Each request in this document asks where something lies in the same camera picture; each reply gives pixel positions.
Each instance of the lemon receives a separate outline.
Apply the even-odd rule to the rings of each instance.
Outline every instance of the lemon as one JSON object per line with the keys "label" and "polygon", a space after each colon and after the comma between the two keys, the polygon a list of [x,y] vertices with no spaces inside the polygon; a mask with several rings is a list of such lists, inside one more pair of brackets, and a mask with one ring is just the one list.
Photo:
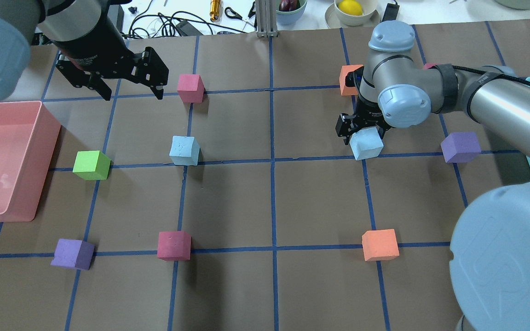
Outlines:
{"label": "lemon", "polygon": [[341,12],[344,12],[353,16],[363,15],[363,8],[359,2],[355,0],[343,0],[339,3],[339,9]]}

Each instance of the magenta cube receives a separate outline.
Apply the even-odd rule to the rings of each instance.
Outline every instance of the magenta cube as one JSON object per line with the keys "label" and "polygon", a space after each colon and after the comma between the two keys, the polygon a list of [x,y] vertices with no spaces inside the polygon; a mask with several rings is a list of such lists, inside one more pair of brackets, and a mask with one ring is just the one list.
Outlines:
{"label": "magenta cube", "polygon": [[189,260],[191,235],[185,231],[159,232],[156,257],[165,261]]}
{"label": "magenta cube", "polygon": [[482,153],[475,132],[453,132],[441,143],[446,163],[465,163]]}
{"label": "magenta cube", "polygon": [[184,103],[200,103],[204,100],[204,82],[200,75],[181,74],[177,93]]}
{"label": "magenta cube", "polygon": [[82,240],[59,239],[51,266],[89,270],[95,245]]}

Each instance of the pink bin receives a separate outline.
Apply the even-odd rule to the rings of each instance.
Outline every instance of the pink bin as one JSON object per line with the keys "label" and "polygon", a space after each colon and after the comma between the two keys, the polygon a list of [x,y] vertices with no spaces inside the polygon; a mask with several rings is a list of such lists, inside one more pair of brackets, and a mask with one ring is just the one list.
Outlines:
{"label": "pink bin", "polygon": [[61,124],[40,101],[0,103],[0,222],[29,222]]}

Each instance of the bowl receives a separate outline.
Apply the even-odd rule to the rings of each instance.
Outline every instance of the bowl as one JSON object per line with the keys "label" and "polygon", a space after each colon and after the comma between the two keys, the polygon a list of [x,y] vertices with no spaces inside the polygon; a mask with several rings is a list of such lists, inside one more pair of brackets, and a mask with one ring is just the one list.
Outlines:
{"label": "bowl", "polygon": [[339,9],[338,4],[340,4],[342,1],[343,0],[334,0],[335,13],[341,23],[344,25],[350,25],[351,27],[362,25],[369,21],[377,8],[377,0],[355,0],[359,2],[363,8],[363,15],[349,15],[348,13],[344,13]]}
{"label": "bowl", "polygon": [[308,4],[308,0],[299,0],[300,8],[296,9],[295,11],[282,12],[277,10],[281,1],[282,0],[277,0],[277,5],[275,7],[275,11],[277,13],[276,20],[277,23],[281,25],[289,25],[295,23],[301,17],[301,15],[304,14],[305,6]]}

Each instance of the power adapter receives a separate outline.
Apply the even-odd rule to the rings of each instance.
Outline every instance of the power adapter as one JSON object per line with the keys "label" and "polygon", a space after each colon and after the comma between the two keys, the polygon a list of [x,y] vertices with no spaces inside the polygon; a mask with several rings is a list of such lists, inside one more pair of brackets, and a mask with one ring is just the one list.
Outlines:
{"label": "power adapter", "polygon": [[398,16],[398,10],[400,9],[400,6],[395,4],[387,4],[386,11],[383,13],[383,19],[381,19],[382,22],[384,21],[395,21],[396,17]]}

